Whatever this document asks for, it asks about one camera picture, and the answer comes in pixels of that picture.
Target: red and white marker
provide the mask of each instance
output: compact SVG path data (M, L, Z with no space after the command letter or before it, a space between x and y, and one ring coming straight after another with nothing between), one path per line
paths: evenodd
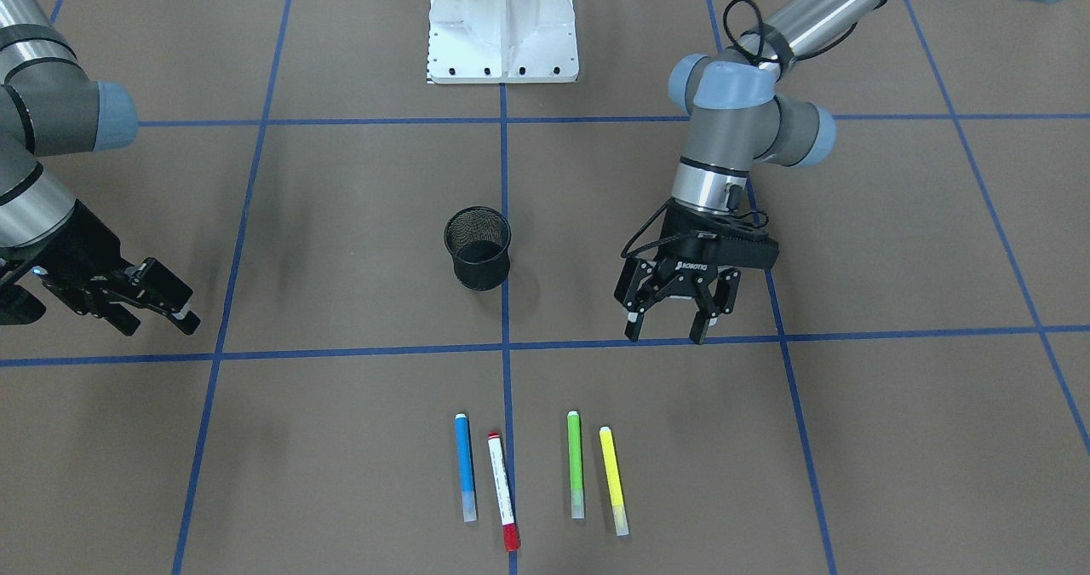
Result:
M511 490L507 487L507 467L504 466L504 443L499 440L499 432L488 435L488 455L492 458L492 478L496 482L499 523L504 525L504 547L513 552L519 549L519 529L514 525Z

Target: robotiq logo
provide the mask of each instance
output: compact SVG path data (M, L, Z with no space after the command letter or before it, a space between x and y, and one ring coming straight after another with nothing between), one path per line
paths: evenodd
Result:
M675 271L680 271L682 268L688 268L689 271L707 271L707 264L689 264L689 261L678 261Z

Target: white mounting bracket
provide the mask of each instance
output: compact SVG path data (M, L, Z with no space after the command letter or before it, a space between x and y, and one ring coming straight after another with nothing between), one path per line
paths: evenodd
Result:
M428 82L572 83L572 0L432 0Z

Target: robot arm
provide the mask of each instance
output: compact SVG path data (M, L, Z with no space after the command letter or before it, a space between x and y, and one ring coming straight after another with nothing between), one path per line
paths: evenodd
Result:
M133 266L121 241L37 156L125 147L136 137L129 94L93 82L35 0L0 0L0 326L36 322L40 301L16 281L27 272L72 311L133 334L150 308L193 334L193 292L155 258Z
M835 46L886 1L792 0L767 21L759 19L759 26L741 38L731 37L732 45L718 56L694 54L678 63L670 97L691 119L674 191L626 246L614 292L628 311L630 341L638 341L654 304L682 298L697 303L689 338L703 342L708 327L734 309L739 268L775 265L779 245L766 233L767 221L747 221L752 213L738 213L750 169L755 162L812 167L836 140L827 110L777 94L776 83ZM658 241L630 252L662 213ZM654 257L639 256L651 249Z

